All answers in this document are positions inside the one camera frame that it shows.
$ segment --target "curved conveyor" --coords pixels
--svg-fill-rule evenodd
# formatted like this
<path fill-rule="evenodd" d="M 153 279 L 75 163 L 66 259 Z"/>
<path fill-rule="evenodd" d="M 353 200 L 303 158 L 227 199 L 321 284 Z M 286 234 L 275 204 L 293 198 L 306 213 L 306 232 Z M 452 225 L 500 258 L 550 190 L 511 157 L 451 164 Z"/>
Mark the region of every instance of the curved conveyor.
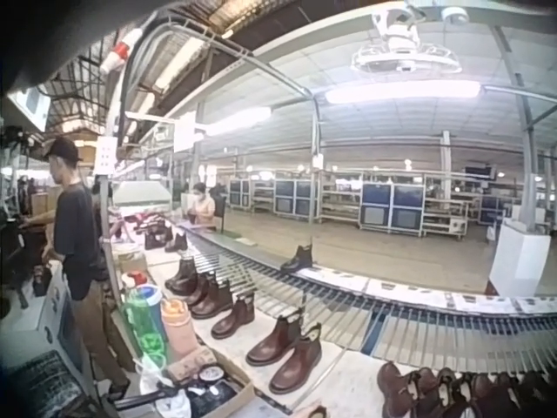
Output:
<path fill-rule="evenodd" d="M 277 317 L 305 307 L 305 326 L 322 339 L 380 360 L 460 372 L 524 373 L 557 366 L 557 313 L 470 313 L 387 300 L 299 275 L 232 239 L 188 231 L 199 272 L 214 270 L 234 292 L 256 292 L 259 310 Z"/>

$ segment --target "factory floor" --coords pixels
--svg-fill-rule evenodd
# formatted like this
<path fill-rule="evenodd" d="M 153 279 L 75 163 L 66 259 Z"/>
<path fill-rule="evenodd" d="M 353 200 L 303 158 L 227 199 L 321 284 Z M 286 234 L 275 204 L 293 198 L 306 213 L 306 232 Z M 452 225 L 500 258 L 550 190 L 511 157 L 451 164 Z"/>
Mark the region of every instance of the factory floor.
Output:
<path fill-rule="evenodd" d="M 450 236 L 416 238 L 360 231 L 356 226 L 334 222 L 313 228 L 313 259 L 321 266 L 454 292 L 484 293 L 495 251 L 486 243 L 486 228 L 473 224 L 462 241 Z M 267 213 L 229 211 L 225 229 L 286 258 L 310 238 L 306 223 Z M 554 243 L 537 293 L 557 294 Z"/>

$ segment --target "khaki pants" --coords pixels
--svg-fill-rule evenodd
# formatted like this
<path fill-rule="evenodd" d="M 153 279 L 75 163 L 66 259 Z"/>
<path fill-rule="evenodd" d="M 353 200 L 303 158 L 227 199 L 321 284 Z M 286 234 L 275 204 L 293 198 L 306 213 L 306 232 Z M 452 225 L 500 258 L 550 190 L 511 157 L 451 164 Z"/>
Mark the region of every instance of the khaki pants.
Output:
<path fill-rule="evenodd" d="M 133 372 L 135 364 L 130 350 L 111 318 L 111 310 L 106 305 L 102 285 L 93 280 L 87 296 L 83 300 L 71 302 L 71 310 L 85 348 L 103 371 L 104 377 L 115 386 L 125 385 L 128 379 L 122 368 Z"/>

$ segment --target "black cap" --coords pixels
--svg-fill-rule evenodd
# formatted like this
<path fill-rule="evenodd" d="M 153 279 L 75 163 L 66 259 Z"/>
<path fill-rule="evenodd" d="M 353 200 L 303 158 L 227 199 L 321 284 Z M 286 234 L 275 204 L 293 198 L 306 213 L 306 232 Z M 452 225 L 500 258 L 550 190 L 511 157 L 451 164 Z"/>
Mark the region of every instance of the black cap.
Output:
<path fill-rule="evenodd" d="M 49 156 L 60 157 L 72 163 L 83 161 L 79 157 L 79 150 L 76 144 L 71 139 L 64 137 L 56 137 L 49 151 L 46 153 L 46 157 Z"/>

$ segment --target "roller conveyor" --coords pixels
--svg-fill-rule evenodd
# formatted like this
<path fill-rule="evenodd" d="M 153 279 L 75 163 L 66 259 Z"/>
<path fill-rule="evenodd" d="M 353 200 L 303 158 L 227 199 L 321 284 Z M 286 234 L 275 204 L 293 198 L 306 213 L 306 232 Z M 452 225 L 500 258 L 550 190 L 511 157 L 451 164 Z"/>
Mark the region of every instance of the roller conveyor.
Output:
<path fill-rule="evenodd" d="M 198 272 L 214 271 L 236 294 L 253 291 L 258 310 L 278 317 L 305 309 L 322 340 L 374 358 L 459 372 L 545 372 L 557 366 L 557 313 L 468 314 L 382 300 L 277 268 L 188 232 Z"/>

